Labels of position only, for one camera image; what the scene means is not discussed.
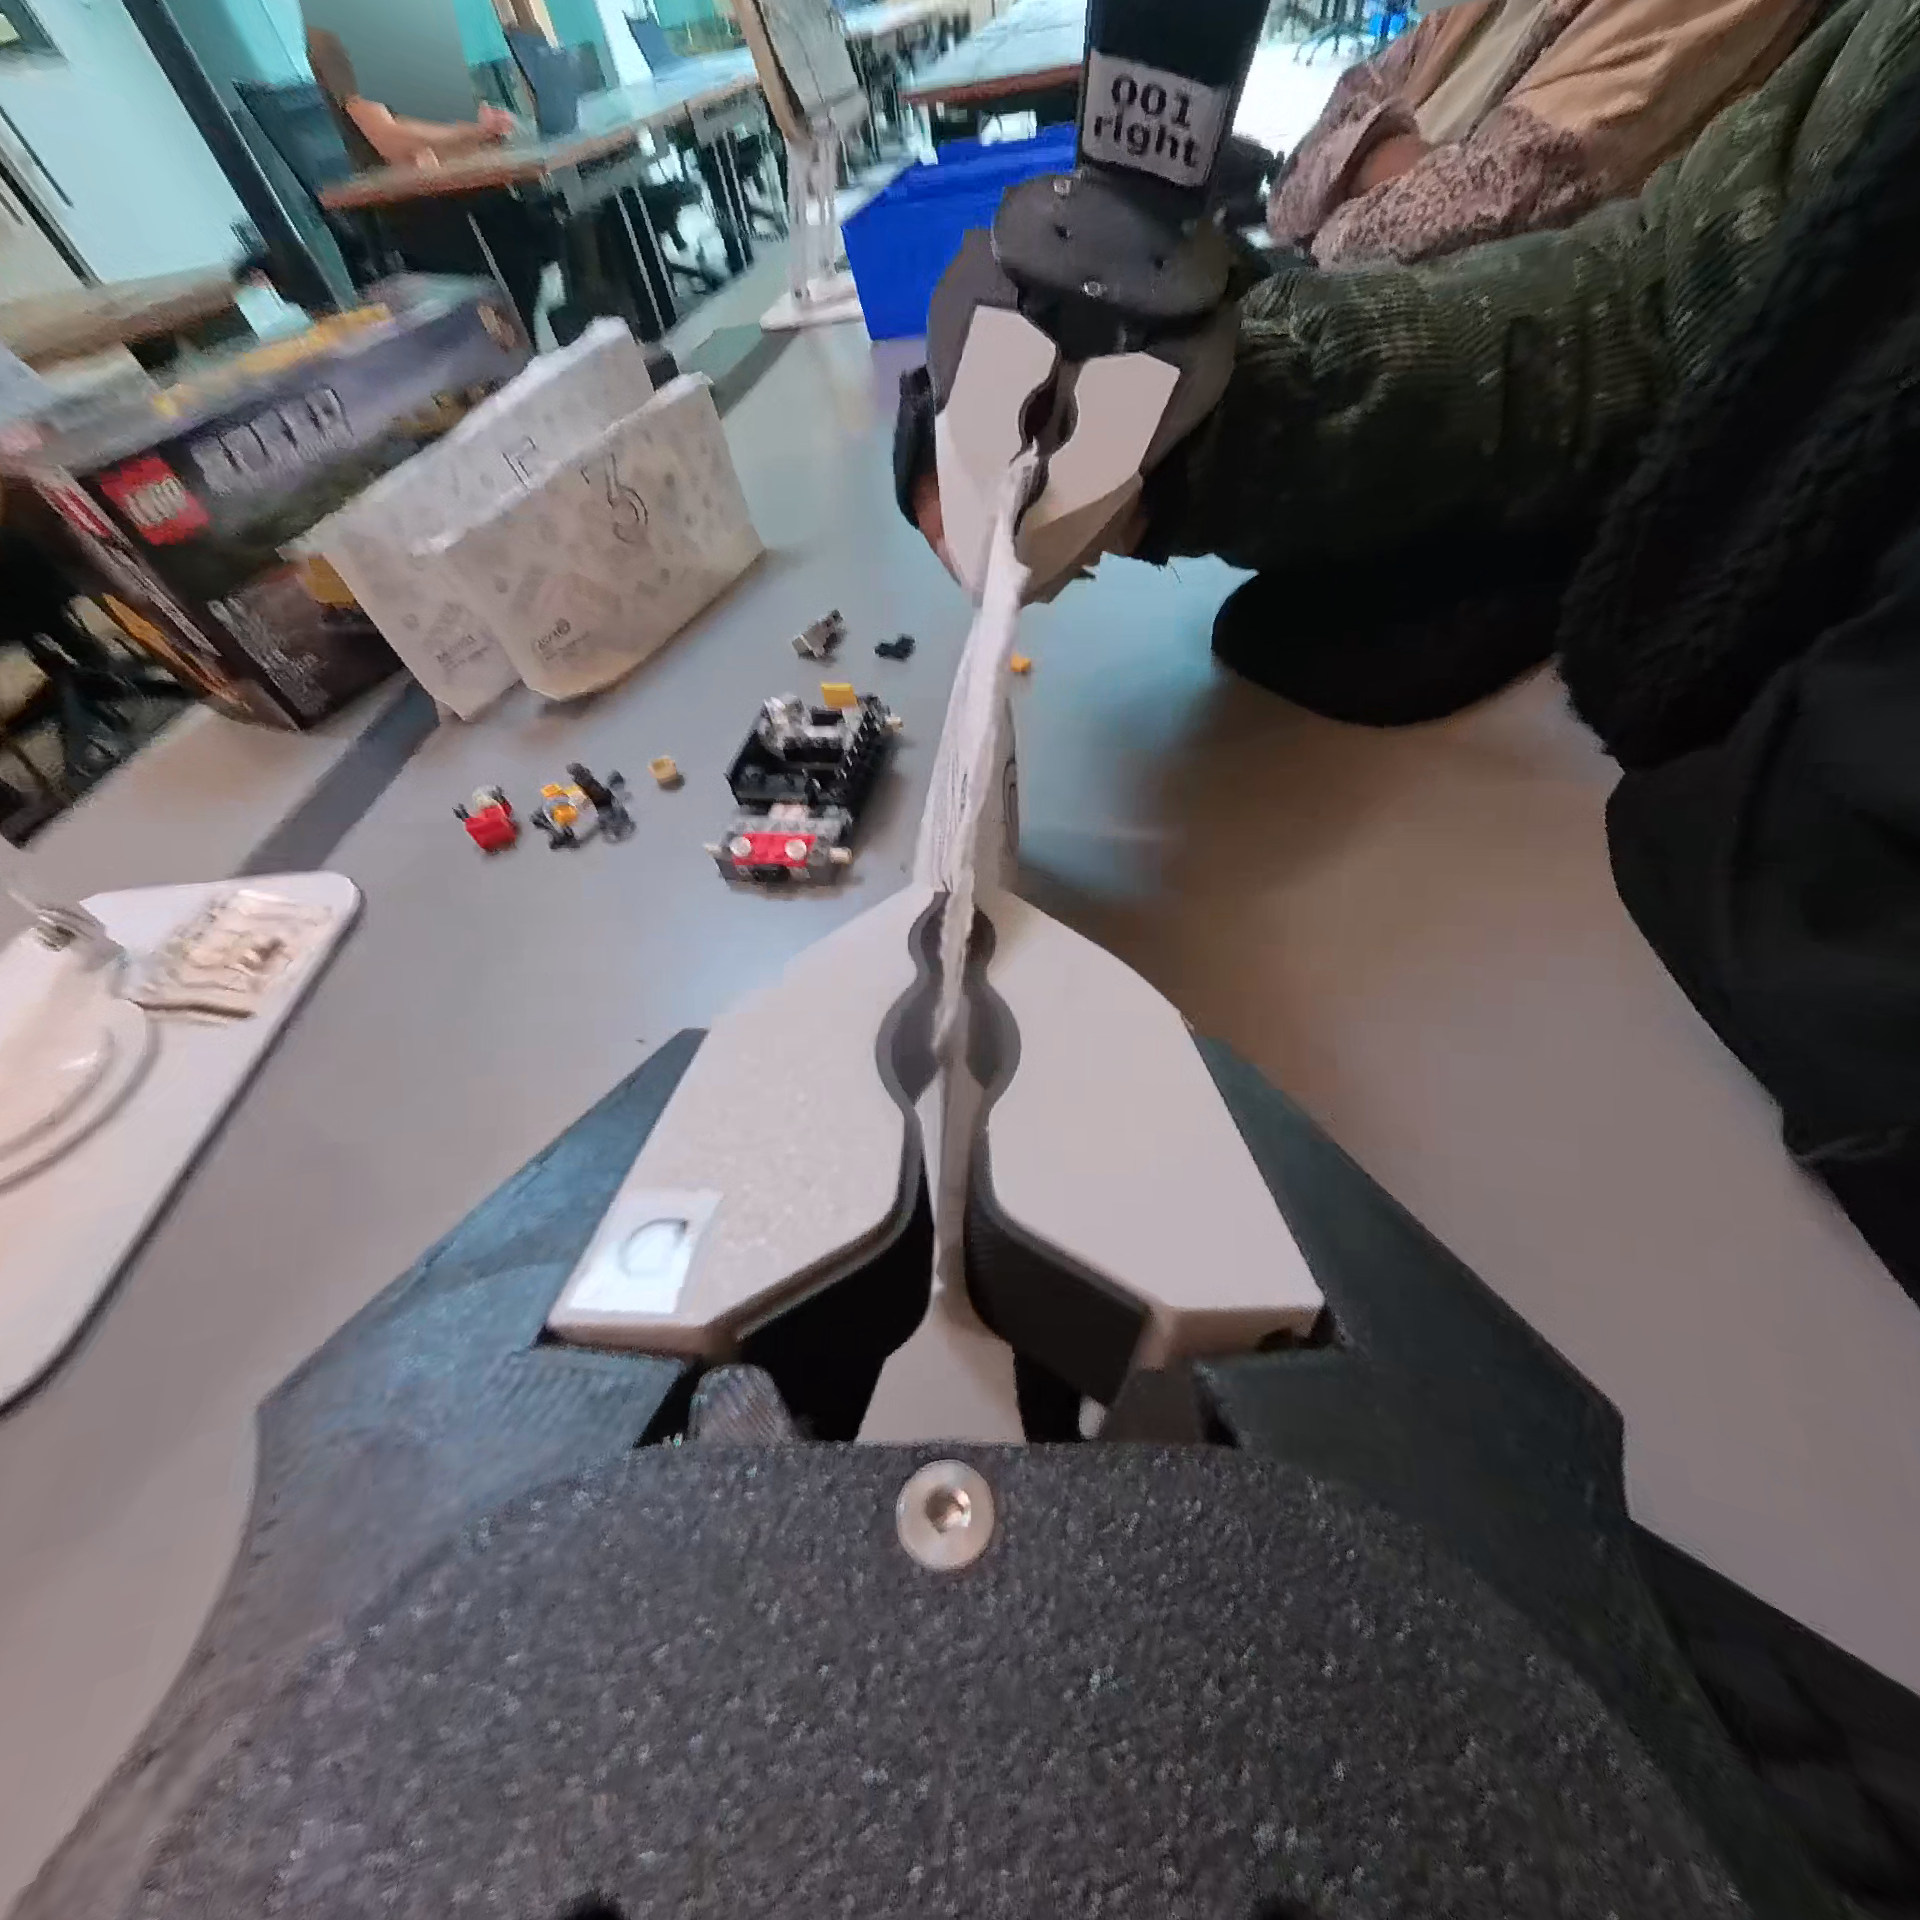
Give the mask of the small yellow black brick model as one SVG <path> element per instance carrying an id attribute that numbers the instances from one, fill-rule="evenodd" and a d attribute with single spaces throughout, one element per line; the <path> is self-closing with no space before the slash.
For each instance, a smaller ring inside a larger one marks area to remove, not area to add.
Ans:
<path id="1" fill-rule="evenodd" d="M 625 843 L 634 834 L 627 776 L 621 771 L 597 776 L 580 761 L 570 761 L 562 781 L 541 785 L 528 828 L 556 853 L 578 848 L 592 841 Z"/>

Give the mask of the white printed paper bag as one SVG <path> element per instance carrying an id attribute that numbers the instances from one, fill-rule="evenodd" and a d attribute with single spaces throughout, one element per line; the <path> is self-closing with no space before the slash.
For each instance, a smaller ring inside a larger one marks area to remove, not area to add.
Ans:
<path id="1" fill-rule="evenodd" d="M 763 557 L 707 374 L 656 388 L 536 487 L 425 546 L 508 682 L 578 701 L 630 677 Z"/>
<path id="2" fill-rule="evenodd" d="M 621 320 L 596 320 L 536 357 L 452 434 L 403 460 L 293 542 L 327 566 L 427 698 L 469 722 L 515 682 L 478 572 L 453 548 L 528 501 L 570 455 L 656 392 L 648 349 Z"/>
<path id="3" fill-rule="evenodd" d="M 1042 455 L 1015 455 L 987 542 L 987 566 L 963 657 L 946 698 L 942 750 L 934 756 L 930 788 L 917 841 L 917 880 L 930 885 L 942 907 L 934 942 L 934 1014 L 930 1052 L 946 1068 L 963 1020 L 963 975 L 973 939 L 979 834 L 987 829 L 988 799 L 998 798 L 998 764 L 1006 748 L 1006 672 L 1015 650 L 1030 570 L 1020 559 L 1020 521 L 1030 511 L 1042 473 Z"/>

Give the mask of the person's black fleece clothing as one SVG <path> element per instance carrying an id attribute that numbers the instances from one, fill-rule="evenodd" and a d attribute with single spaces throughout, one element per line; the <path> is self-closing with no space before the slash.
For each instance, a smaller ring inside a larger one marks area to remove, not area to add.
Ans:
<path id="1" fill-rule="evenodd" d="M 1784 1148 L 1916 1297 L 1916 109 L 1774 243 L 1558 645 L 1610 871 Z"/>

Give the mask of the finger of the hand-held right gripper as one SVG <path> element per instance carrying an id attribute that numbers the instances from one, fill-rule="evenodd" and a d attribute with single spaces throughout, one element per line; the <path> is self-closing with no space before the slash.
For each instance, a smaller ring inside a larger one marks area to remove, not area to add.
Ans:
<path id="1" fill-rule="evenodd" d="M 1055 340 L 1015 308 L 973 308 L 936 410 L 942 484 L 998 484 L 1030 450 L 1030 405 L 1059 369 Z"/>
<path id="2" fill-rule="evenodd" d="M 1066 439 L 1042 455 L 1020 517 L 1024 604 L 1044 604 L 1121 553 L 1138 524 L 1143 468 L 1180 388 L 1159 357 L 1097 357 L 1074 374 Z"/>

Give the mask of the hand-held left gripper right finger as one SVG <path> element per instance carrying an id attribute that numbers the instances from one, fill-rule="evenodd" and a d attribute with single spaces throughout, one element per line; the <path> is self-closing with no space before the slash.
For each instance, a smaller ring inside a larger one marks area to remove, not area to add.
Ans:
<path id="1" fill-rule="evenodd" d="M 1114 1404 L 1252 1357 L 1327 1301 L 1188 1021 L 1109 949 L 983 891 L 936 1091 L 936 1402 L 1015 1404 L 1030 1360 Z"/>

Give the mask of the dark toy brick box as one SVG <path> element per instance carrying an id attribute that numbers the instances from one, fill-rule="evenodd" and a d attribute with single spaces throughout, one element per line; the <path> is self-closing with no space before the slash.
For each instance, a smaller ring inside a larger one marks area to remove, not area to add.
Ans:
<path id="1" fill-rule="evenodd" d="M 89 594 L 208 705 L 310 731 L 400 657 L 310 534 L 515 378 L 494 279 L 400 275 L 359 308 L 165 385 L 5 428 Z"/>

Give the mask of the white tray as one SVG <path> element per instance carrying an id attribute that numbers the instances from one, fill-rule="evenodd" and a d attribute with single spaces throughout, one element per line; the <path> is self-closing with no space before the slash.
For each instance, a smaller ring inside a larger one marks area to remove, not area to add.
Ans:
<path id="1" fill-rule="evenodd" d="M 27 931 L 34 903 L 86 903 L 130 949 L 130 963 L 208 896 L 237 885 L 335 907 L 342 931 L 306 979 L 257 1020 L 153 1016 L 158 1062 L 134 1102 L 71 1160 L 5 1191 L 5 1409 L 34 1395 L 63 1364 L 363 914 L 359 889 L 335 871 L 56 897 L 27 874 L 21 857 L 5 857 L 5 897 L 24 917 L 13 939 Z"/>

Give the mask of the long wooden table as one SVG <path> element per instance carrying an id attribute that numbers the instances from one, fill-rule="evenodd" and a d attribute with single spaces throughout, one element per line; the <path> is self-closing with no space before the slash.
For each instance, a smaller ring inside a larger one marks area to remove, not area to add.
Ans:
<path id="1" fill-rule="evenodd" d="M 753 231 L 738 171 L 738 135 L 763 114 L 753 56 L 746 48 L 699 56 L 665 80 L 597 91 L 565 135 L 519 138 L 503 148 L 419 168 L 379 168 L 319 191 L 319 207 L 342 216 L 390 216 L 404 207 L 466 204 L 508 192 L 559 243 L 562 298 L 549 311 L 559 346 L 592 320 L 617 318 L 654 346 L 678 328 L 672 258 L 648 204 L 654 151 L 689 148 L 727 272 L 753 264 Z"/>

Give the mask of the blue plastic bin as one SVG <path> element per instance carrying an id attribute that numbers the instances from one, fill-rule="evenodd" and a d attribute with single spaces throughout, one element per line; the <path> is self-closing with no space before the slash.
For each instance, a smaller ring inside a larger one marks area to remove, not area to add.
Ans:
<path id="1" fill-rule="evenodd" d="M 924 337 L 934 287 L 968 231 L 994 226 L 1010 185 L 1066 175 L 1071 159 L 1071 124 L 1020 141 L 949 141 L 846 216 L 842 244 L 869 340 Z"/>

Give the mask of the clear plastic parts bag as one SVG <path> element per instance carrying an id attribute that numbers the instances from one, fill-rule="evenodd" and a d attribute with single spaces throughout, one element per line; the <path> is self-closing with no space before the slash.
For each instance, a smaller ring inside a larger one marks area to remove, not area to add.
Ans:
<path id="1" fill-rule="evenodd" d="M 123 997 L 150 1016 L 257 1020 L 306 979 L 339 931 L 335 907 L 224 889 L 130 963 Z"/>

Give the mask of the person's right forearm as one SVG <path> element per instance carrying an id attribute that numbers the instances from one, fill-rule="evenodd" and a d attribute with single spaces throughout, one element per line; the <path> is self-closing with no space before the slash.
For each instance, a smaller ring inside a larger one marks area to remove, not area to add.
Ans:
<path id="1" fill-rule="evenodd" d="M 1226 399 L 1148 476 L 1140 559 L 1242 572 L 1212 657 L 1345 724 L 1548 664 L 1683 395 L 1791 291 L 1860 148 L 1916 109 L 1916 3 L 1843 3 L 1633 200 L 1433 264 L 1276 272 Z"/>

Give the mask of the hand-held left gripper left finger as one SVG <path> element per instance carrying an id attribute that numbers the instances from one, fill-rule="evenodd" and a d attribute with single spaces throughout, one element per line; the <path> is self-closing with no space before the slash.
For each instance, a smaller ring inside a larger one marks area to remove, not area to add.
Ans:
<path id="1" fill-rule="evenodd" d="M 699 1038 L 549 1306 L 549 1338 L 735 1353 L 849 1277 L 917 1205 L 917 1123 L 883 1062 L 920 985 L 926 885 L 807 948 Z"/>

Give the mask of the grey background table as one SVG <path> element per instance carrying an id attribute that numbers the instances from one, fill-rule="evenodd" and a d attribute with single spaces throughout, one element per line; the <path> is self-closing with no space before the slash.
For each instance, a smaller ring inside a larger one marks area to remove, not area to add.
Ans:
<path id="1" fill-rule="evenodd" d="M 905 106 L 963 109 L 1077 90 L 1089 3 L 1011 3 L 900 86 Z"/>

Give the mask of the white floor stand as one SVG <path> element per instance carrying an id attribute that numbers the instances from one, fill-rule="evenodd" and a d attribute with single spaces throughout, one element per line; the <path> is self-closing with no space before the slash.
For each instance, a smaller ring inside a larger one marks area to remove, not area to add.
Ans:
<path id="1" fill-rule="evenodd" d="M 846 138 L 869 124 L 869 95 L 846 28 L 830 3 L 735 3 L 730 12 L 785 141 L 788 281 L 760 330 L 859 325 L 836 196 Z"/>

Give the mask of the clear plastic bowl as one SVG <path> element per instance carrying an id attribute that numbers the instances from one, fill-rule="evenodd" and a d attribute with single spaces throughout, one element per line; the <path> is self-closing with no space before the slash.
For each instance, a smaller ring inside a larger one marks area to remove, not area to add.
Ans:
<path id="1" fill-rule="evenodd" d="M 34 903 L 5 948 L 5 1191 L 71 1160 L 145 1089 L 158 1021 L 86 903 Z"/>

